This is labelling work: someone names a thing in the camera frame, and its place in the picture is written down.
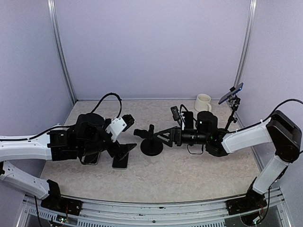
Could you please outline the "black phone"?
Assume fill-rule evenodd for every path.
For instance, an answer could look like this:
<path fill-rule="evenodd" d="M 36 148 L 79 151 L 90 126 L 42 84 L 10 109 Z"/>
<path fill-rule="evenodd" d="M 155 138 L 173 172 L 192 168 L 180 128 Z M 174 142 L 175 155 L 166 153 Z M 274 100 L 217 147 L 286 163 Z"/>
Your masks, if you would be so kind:
<path fill-rule="evenodd" d="M 113 158 L 112 168 L 113 169 L 127 169 L 128 166 L 128 157 L 129 154 L 127 154 L 123 159 L 119 160 L 118 158 Z"/>
<path fill-rule="evenodd" d="M 194 115 L 192 111 L 183 111 L 183 116 L 185 120 L 185 128 L 193 129 L 194 128 Z"/>

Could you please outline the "black round-base phone stand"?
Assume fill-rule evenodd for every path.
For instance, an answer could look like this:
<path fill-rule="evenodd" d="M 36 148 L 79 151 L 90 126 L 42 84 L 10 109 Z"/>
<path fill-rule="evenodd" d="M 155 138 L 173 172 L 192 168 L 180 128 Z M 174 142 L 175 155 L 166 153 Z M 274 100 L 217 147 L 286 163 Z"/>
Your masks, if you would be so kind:
<path fill-rule="evenodd" d="M 153 157 L 163 151 L 162 142 L 154 138 L 154 125 L 150 124 L 148 130 L 134 130 L 134 136 L 139 136 L 143 141 L 140 144 L 141 152 L 147 156 Z"/>

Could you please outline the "black tripod stand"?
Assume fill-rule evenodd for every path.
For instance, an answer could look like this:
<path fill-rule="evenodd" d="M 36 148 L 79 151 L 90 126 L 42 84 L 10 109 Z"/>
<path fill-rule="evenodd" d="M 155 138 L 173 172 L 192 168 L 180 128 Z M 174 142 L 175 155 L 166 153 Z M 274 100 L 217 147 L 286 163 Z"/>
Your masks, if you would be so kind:
<path fill-rule="evenodd" d="M 237 122 L 238 119 L 234 116 L 234 114 L 238 110 L 238 108 L 240 106 L 240 102 L 241 102 L 241 99 L 237 95 L 231 95 L 228 97 L 227 103 L 230 106 L 232 112 L 231 112 L 231 114 L 228 118 L 227 124 L 224 128 L 225 131 L 228 131 L 228 128 L 232 122 L 233 123 Z"/>

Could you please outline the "blue phone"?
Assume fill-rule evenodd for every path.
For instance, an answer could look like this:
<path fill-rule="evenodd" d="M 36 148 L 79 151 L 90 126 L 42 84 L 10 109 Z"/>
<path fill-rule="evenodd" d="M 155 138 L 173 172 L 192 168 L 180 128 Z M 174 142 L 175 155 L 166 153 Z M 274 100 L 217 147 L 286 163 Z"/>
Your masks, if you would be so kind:
<path fill-rule="evenodd" d="M 243 88 L 243 82 L 238 84 L 236 87 L 230 88 L 230 91 L 221 97 L 218 104 L 220 105 L 223 102 L 230 100 L 230 97 L 232 98 L 234 95 L 236 95 L 238 92 L 240 92 L 242 90 L 242 88 Z"/>

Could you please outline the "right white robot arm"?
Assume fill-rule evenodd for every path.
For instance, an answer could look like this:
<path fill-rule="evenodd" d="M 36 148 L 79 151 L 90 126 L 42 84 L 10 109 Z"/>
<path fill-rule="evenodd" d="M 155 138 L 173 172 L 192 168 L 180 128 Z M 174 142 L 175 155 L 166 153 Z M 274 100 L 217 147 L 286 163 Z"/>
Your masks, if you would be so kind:
<path fill-rule="evenodd" d="M 300 155 L 302 131 L 281 111 L 274 111 L 267 120 L 235 132 L 218 128 L 217 124 L 215 115 L 201 111 L 197 114 L 195 129 L 173 127 L 156 133 L 153 139 L 169 147 L 174 144 L 204 145 L 206 151 L 215 157 L 224 157 L 259 144 L 273 143 L 276 148 L 274 156 L 253 180 L 246 195 L 239 200 L 228 201 L 229 207 L 239 210 L 265 206 L 265 192 Z"/>

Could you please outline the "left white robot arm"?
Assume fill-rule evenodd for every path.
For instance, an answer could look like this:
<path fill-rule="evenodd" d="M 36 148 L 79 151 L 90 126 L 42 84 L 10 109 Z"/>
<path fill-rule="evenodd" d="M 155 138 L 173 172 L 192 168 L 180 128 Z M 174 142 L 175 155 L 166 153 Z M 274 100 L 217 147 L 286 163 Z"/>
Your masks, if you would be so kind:
<path fill-rule="evenodd" d="M 56 210 L 66 206 L 59 185 L 30 175 L 11 164 L 12 160 L 40 159 L 45 161 L 82 160 L 85 156 L 107 151 L 120 161 L 136 144 L 120 144 L 118 136 L 134 124 L 126 114 L 114 119 L 104 119 L 96 113 L 81 114 L 74 125 L 54 126 L 35 136 L 0 138 L 0 179 L 46 200 Z"/>

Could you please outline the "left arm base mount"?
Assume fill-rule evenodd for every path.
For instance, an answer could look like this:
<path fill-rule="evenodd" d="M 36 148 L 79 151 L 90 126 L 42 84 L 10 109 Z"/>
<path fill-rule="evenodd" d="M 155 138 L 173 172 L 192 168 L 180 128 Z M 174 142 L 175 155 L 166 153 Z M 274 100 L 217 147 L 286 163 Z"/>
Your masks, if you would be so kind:
<path fill-rule="evenodd" d="M 67 215 L 78 216 L 82 208 L 82 201 L 49 195 L 41 201 L 41 207 Z"/>

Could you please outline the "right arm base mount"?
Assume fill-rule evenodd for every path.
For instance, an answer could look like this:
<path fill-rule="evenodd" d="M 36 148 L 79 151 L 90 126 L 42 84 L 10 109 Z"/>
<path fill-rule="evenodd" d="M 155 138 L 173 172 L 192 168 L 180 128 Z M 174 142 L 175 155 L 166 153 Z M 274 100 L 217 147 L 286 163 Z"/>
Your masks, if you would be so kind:
<path fill-rule="evenodd" d="M 244 196 L 226 201 L 229 215 L 240 214 L 267 206 L 264 196 Z"/>

